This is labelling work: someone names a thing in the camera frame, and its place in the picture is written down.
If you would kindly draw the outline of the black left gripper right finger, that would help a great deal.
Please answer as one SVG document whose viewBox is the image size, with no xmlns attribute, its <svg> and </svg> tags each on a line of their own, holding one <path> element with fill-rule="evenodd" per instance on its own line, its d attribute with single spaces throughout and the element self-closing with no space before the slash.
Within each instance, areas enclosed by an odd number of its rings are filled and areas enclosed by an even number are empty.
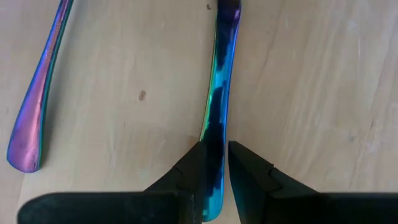
<svg viewBox="0 0 398 224">
<path fill-rule="evenodd" d="M 398 224 L 398 193 L 317 192 L 236 141 L 228 154 L 241 224 Z"/>
</svg>

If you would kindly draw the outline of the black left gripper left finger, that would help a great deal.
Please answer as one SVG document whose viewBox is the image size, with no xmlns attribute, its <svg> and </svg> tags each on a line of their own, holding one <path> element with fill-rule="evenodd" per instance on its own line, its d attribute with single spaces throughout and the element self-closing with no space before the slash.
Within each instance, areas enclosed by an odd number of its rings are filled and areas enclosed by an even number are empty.
<svg viewBox="0 0 398 224">
<path fill-rule="evenodd" d="M 140 192 L 59 192 L 29 200 L 17 224 L 201 224 L 206 147 L 197 142 Z"/>
</svg>

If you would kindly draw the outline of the purple-handled iridescent fork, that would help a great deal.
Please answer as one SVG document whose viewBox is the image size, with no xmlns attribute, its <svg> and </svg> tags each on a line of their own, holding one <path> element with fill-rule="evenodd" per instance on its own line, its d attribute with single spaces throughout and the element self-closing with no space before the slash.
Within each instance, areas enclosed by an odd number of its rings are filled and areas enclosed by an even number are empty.
<svg viewBox="0 0 398 224">
<path fill-rule="evenodd" d="M 74 0 L 60 0 L 42 55 L 18 112 L 7 147 L 8 163 L 23 173 L 40 169 L 50 84 Z"/>
</svg>

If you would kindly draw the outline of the iridescent rainbow table knife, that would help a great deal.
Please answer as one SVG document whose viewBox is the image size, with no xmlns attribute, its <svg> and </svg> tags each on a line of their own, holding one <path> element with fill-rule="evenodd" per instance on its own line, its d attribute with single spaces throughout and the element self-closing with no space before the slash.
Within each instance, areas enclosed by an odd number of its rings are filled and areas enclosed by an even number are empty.
<svg viewBox="0 0 398 224">
<path fill-rule="evenodd" d="M 204 222 L 214 220 L 223 206 L 229 89 L 241 6 L 241 0 L 217 0 L 210 82 L 200 134 L 206 146 Z"/>
</svg>

